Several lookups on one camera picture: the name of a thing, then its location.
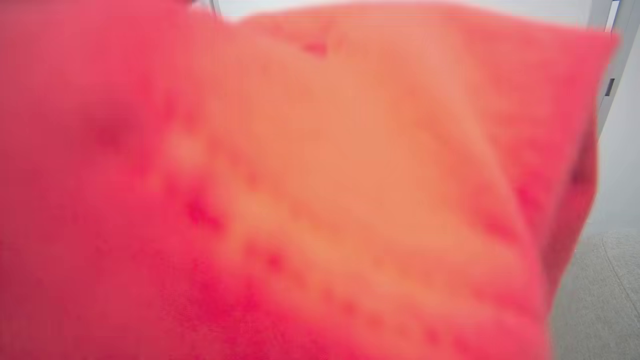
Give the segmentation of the red and white garment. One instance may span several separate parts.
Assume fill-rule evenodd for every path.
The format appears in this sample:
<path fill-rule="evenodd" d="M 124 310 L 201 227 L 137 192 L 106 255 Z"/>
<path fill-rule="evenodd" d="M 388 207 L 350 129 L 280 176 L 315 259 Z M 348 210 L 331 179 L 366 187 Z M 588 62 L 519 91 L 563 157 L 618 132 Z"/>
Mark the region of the red and white garment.
<path fill-rule="evenodd" d="M 617 45 L 453 1 L 0 0 L 0 360 L 551 360 Z"/>

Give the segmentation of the grey fabric sofa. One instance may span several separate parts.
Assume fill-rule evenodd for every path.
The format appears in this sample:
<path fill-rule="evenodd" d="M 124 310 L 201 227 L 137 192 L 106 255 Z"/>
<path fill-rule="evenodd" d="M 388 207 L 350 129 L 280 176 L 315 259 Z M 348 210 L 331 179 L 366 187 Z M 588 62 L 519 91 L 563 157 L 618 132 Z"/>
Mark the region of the grey fabric sofa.
<path fill-rule="evenodd" d="M 550 325 L 554 360 L 640 360 L 640 230 L 578 242 Z"/>

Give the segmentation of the grey partition frame post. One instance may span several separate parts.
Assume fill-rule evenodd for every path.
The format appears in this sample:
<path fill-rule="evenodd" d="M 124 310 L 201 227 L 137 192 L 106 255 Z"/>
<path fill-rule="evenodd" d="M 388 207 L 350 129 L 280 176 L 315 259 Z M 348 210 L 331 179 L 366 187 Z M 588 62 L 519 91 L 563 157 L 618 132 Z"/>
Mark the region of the grey partition frame post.
<path fill-rule="evenodd" d="M 587 25 L 604 31 L 610 38 L 618 38 L 597 96 L 597 134 L 600 135 L 640 27 L 640 0 L 591 0 Z"/>

